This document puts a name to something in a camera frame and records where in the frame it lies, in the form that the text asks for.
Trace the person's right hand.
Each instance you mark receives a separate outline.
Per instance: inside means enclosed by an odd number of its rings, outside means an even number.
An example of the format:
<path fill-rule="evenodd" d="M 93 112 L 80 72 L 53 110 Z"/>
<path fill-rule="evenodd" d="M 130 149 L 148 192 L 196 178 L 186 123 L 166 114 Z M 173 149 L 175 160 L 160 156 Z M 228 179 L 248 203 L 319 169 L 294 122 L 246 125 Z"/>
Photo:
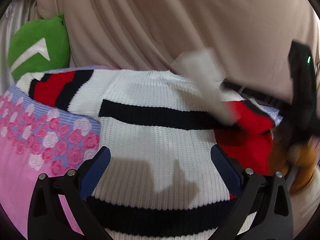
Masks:
<path fill-rule="evenodd" d="M 289 187 L 289 193 L 301 193 L 315 179 L 316 152 L 308 143 L 294 143 L 290 146 L 289 132 L 283 131 L 279 126 L 272 129 L 272 135 L 272 150 L 268 158 L 270 174 L 281 172 L 285 176 L 296 168 L 297 173 Z"/>

